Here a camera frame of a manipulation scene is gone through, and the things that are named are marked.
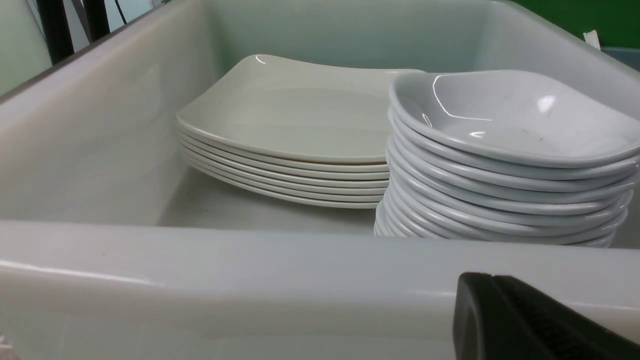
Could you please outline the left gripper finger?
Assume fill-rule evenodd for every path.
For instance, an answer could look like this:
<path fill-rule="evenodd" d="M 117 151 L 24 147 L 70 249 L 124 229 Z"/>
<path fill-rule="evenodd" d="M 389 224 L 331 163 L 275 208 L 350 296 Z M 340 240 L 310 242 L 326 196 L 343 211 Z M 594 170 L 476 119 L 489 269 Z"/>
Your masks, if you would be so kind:
<path fill-rule="evenodd" d="M 457 360 L 637 360 L 636 342 L 510 275 L 464 272 L 452 339 Z"/>

